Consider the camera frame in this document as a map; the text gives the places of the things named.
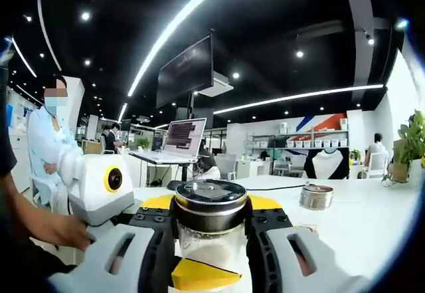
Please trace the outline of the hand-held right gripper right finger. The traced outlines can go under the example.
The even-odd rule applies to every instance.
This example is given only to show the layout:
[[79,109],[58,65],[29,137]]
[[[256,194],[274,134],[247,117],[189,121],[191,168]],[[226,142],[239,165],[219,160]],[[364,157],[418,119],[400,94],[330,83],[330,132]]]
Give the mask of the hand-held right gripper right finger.
[[366,292],[369,280],[340,268],[335,252],[307,228],[294,227],[276,201],[246,202],[246,255],[253,292]]

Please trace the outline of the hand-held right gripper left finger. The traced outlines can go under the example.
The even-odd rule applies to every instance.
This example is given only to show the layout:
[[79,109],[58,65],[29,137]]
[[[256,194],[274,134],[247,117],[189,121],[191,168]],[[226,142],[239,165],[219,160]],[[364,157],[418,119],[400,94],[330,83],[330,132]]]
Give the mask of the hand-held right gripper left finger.
[[57,292],[166,292],[175,260],[173,199],[144,201],[128,224],[98,237],[81,264],[48,281]]

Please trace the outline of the person's left hand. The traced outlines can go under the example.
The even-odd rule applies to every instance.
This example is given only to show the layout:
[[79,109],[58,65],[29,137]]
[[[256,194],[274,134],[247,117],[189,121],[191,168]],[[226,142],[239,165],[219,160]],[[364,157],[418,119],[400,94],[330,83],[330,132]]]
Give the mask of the person's left hand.
[[46,243],[69,246],[85,251],[93,238],[86,224],[72,215],[47,213],[39,223],[35,236]]

